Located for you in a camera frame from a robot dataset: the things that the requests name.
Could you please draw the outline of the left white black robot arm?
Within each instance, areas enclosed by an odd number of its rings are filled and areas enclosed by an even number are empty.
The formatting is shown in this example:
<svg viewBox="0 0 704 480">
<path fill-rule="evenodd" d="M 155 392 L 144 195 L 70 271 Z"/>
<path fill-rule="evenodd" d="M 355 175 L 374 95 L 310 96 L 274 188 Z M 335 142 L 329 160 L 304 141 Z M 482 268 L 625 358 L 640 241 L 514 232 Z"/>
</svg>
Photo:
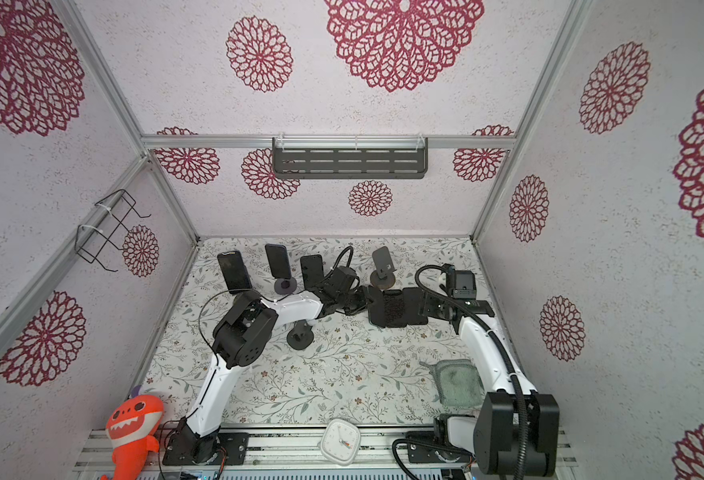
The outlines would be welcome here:
<svg viewBox="0 0 704 480">
<path fill-rule="evenodd" d="M 220 439 L 224 410 L 240 377 L 263 354 L 273 331 L 290 325 L 290 345 L 307 348 L 317 320 L 342 311 L 361 286 L 350 263 L 337 261 L 329 273 L 298 292 L 276 300 L 254 289 L 241 290 L 206 342 L 211 351 L 208 373 L 191 410 L 167 436 L 165 466 L 209 465 L 222 460 L 226 443 Z"/>
</svg>

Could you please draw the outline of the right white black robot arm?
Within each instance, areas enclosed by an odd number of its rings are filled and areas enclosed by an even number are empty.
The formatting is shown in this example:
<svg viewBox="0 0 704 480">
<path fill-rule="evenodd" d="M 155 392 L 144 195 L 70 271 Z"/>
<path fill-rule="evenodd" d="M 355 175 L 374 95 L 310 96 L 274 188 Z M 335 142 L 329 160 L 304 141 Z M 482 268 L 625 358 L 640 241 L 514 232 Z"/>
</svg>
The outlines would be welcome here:
<svg viewBox="0 0 704 480">
<path fill-rule="evenodd" d="M 553 476 L 559 405 L 553 395 L 539 392 L 513 359 L 490 303 L 476 298 L 474 273 L 452 264 L 427 264 L 416 270 L 414 281 L 423 292 L 420 312 L 450 323 L 472 354 L 485 396 L 476 417 L 438 418 L 432 441 L 413 436 L 394 440 L 396 465 L 408 478 L 416 477 L 398 453 L 404 446 L 467 457 L 487 475 Z"/>
</svg>

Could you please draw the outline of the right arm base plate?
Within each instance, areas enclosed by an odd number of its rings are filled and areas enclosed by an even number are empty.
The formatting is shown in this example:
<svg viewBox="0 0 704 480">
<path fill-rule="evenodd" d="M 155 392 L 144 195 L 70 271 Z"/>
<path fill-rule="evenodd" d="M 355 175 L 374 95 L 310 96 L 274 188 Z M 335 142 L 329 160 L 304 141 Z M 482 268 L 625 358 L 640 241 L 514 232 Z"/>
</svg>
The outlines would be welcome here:
<svg viewBox="0 0 704 480">
<path fill-rule="evenodd" d="M 430 432 L 409 431 L 405 438 L 416 441 L 416 443 L 407 445 L 408 461 L 412 464 L 469 464 L 473 460 L 473 457 L 466 450 L 453 452 L 435 448 L 435 445 L 440 445 L 440 442 Z"/>
</svg>

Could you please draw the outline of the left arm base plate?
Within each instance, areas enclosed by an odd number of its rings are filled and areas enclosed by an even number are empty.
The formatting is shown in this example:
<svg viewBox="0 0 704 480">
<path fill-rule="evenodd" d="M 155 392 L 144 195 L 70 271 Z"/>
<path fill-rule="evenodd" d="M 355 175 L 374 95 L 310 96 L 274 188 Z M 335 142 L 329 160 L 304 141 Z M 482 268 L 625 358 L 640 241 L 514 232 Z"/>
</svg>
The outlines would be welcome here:
<svg viewBox="0 0 704 480">
<path fill-rule="evenodd" d="M 250 435 L 245 432 L 214 432 L 198 438 L 193 433 L 174 433 L 165 450 L 162 465 L 243 465 Z"/>
</svg>

